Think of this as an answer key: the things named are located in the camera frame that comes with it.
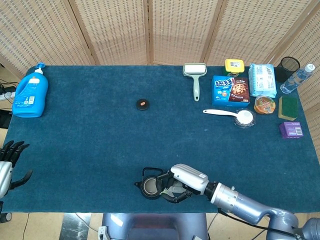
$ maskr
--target robot finger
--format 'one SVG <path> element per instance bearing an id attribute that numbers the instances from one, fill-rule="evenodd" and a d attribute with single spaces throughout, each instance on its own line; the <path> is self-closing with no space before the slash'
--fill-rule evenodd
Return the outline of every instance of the robot finger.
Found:
<path id="1" fill-rule="evenodd" d="M 14 141 L 11 140 L 11 141 L 8 141 L 4 146 L 3 148 L 1 149 L 0 151 L 0 161 L 3 161 L 8 150 L 10 149 L 11 145 L 14 144 Z"/>
<path id="2" fill-rule="evenodd" d="M 15 144 L 13 144 L 11 147 L 10 147 L 10 150 L 7 152 L 7 154 L 5 155 L 4 157 L 4 161 L 5 162 L 10 162 L 10 159 L 12 157 L 12 155 L 14 154 L 14 152 L 22 145 L 24 144 L 25 141 L 18 141 L 16 142 Z"/>
<path id="3" fill-rule="evenodd" d="M 26 149 L 27 147 L 29 147 L 30 144 L 25 144 L 25 145 L 21 145 L 18 147 L 18 149 L 12 154 L 12 157 L 10 159 L 10 162 L 12 162 L 12 167 L 14 168 L 16 166 L 16 163 L 20 157 L 20 154 L 22 153 L 22 151 L 24 149 Z"/>

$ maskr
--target plastic bottle cap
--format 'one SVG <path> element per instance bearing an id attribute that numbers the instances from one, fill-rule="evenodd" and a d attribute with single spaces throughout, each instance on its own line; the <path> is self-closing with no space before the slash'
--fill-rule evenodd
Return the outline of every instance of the plastic bottle cap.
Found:
<path id="1" fill-rule="evenodd" d="M 305 67 L 304 67 L 304 70 L 307 72 L 307 73 L 311 73 L 313 70 L 315 70 L 315 65 L 309 63 L 307 64 Z"/>
<path id="2" fill-rule="evenodd" d="M 39 67 L 38 69 L 34 70 L 35 73 L 39 73 L 39 74 L 44 74 L 44 72 L 41 70 L 41 67 Z"/>

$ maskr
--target table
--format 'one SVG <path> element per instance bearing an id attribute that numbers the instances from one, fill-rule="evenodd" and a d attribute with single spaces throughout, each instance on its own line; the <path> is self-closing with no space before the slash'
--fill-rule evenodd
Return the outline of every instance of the table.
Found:
<path id="1" fill-rule="evenodd" d="M 6 142 L 30 144 L 13 180 L 29 169 L 33 175 L 3 198 L 5 212 L 216 212 L 204 196 L 171 204 L 145 199 L 134 186 L 144 167 L 178 163 L 263 204 L 320 211 L 320 166 L 300 102 L 304 137 L 282 139 L 278 100 L 274 114 L 257 114 L 246 129 L 232 117 L 202 113 L 213 108 L 211 80 L 223 67 L 207 67 L 199 102 L 182 66 L 46 66 L 43 74 L 49 88 L 42 117 L 13 117 L 7 133 Z M 148 110 L 137 110 L 141 98 Z"/>

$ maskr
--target robotic hand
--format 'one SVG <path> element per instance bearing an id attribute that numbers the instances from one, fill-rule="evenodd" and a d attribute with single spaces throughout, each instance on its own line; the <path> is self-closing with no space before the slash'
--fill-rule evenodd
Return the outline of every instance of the robotic hand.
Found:
<path id="1" fill-rule="evenodd" d="M 164 179 L 168 179 L 166 187 L 163 187 Z M 175 181 L 185 189 L 179 192 L 178 197 L 168 194 L 168 188 Z M 299 222 L 293 213 L 263 205 L 238 193 L 234 187 L 209 182 L 207 175 L 185 164 L 176 164 L 167 173 L 158 176 L 156 188 L 162 190 L 161 196 L 170 203 L 179 203 L 192 194 L 205 195 L 218 209 L 232 213 L 252 226 L 268 216 L 267 240 L 320 240 L 320 218 L 310 218 L 302 228 L 298 228 Z"/>
<path id="2" fill-rule="evenodd" d="M 21 180 L 12 182 L 12 172 L 20 154 L 24 149 L 29 147 L 29 144 L 24 143 L 24 141 L 19 141 L 14 144 L 14 141 L 9 141 L 0 149 L 0 199 L 9 190 L 25 184 L 33 173 L 32 170 L 29 170 Z"/>

